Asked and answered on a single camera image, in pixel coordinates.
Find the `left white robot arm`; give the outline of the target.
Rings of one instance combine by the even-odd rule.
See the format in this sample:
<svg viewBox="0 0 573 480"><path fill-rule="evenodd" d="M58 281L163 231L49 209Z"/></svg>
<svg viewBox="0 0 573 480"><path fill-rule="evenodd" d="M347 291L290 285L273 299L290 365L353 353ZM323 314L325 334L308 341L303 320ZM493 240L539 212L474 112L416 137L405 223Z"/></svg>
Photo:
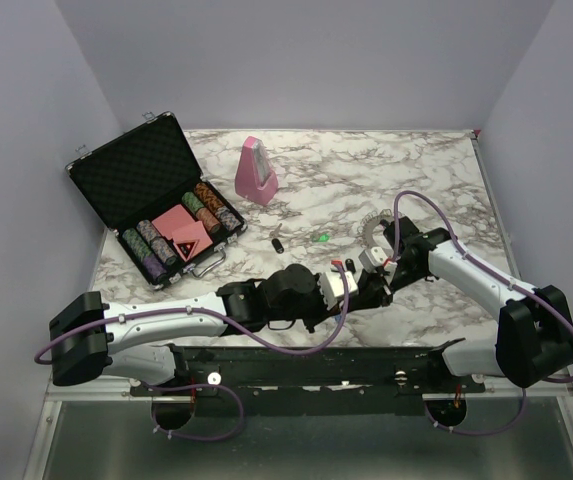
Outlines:
<svg viewBox="0 0 573 480"><path fill-rule="evenodd" d="M292 264L267 279L232 282L191 300L127 305L85 292L50 321L50 342L35 361L50 366L59 387L110 375L175 395L186 387L188 372L173 359L171 340L244 335L274 352L312 355L328 347L338 331L309 348L277 346L259 333L273 321L301 321L312 331L331 317L341 329L348 313L387 306L392 298L382 268L354 278L340 263L323 274Z"/></svg>

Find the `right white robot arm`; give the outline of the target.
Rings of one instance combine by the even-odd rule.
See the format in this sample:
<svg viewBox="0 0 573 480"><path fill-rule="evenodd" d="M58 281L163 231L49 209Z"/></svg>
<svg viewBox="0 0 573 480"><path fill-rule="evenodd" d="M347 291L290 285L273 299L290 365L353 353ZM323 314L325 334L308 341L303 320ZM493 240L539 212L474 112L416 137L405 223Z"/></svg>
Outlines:
<svg viewBox="0 0 573 480"><path fill-rule="evenodd" d="M380 246L359 255L356 309L388 306L399 290L420 280L441 279L476 302L497 322L497 333L485 340L457 339L437 349L426 367L426 379L446 392L462 377L503 377L520 388L547 380L573 364L572 319L567 299L558 288L537 288L517 281L465 248L440 227L420 231L406 217L383 220L383 235L399 247L395 259Z"/></svg>

